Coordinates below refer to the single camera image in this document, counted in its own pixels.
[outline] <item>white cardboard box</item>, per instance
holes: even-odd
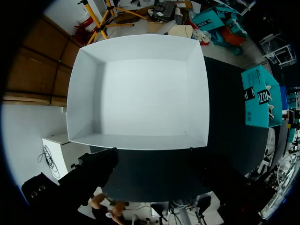
[[[199,42],[134,35],[79,50],[69,84],[69,140],[128,150],[207,145],[209,92]]]

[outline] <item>white wall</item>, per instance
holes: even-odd
[[[97,6],[99,6],[98,1],[103,0],[88,1],[98,20],[101,20],[102,16],[94,1],[97,3]],[[80,2],[80,0],[56,0],[45,10],[44,14],[69,35],[73,35],[76,30],[74,26],[78,25],[78,19],[85,13],[84,5],[78,5],[78,2]]]
[[[42,137],[67,132],[66,114],[60,107],[2,105],[2,133],[7,163],[16,184],[43,172],[55,180],[42,153]]]

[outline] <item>person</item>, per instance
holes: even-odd
[[[126,221],[122,216],[125,208],[125,202],[116,202],[116,205],[112,210],[108,210],[106,206],[100,203],[105,199],[104,194],[96,195],[92,198],[90,204],[92,207],[92,213],[96,220],[100,221],[100,224],[104,225],[127,225],[131,224],[131,221]]]

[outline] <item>paper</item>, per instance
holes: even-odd
[[[177,5],[178,8],[186,8],[185,3],[177,3],[176,5]]]

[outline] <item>tripod leg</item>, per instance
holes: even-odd
[[[144,19],[144,20],[147,20],[147,18],[146,18],[145,16],[138,15],[137,13],[128,11],[128,10],[126,10],[126,9],[123,9],[123,8],[117,8],[117,7],[115,7],[115,9],[120,10],[120,11],[123,11],[123,12],[131,13],[131,14],[136,15],[136,16],[138,16],[138,17]]]
[[[106,25],[105,27],[122,27],[122,26],[134,26],[133,23],[125,23],[125,24],[110,24]]]
[[[86,45],[89,45],[92,42],[92,40],[95,38],[96,34],[97,34],[97,32],[93,33],[93,35],[89,39],[89,42]]]
[[[97,25],[97,27],[100,27],[100,23],[97,19],[97,17],[95,16],[93,10],[91,9],[89,4],[84,5],[87,9],[87,11],[89,12],[90,16],[92,17],[93,21],[95,22],[95,24]]]
[[[103,38],[106,40],[106,39],[108,39],[108,37],[106,36],[106,34],[105,34],[105,32],[102,30],[101,31],[101,34],[102,34],[102,36],[103,36]]]
[[[93,43],[97,41],[97,37],[98,37],[98,33],[96,32]]]
[[[109,0],[106,0],[106,3],[107,3],[108,7],[112,6]],[[112,9],[110,10],[110,12],[111,12],[112,16],[114,16],[114,12]]]
[[[103,18],[102,18],[102,20],[101,20],[100,26],[102,26],[102,24],[104,23],[104,21],[106,20],[106,18],[107,18],[107,16],[108,16],[108,14],[109,14],[109,11],[106,10],[106,12],[105,12],[105,14],[104,14],[104,16],[103,16]]]

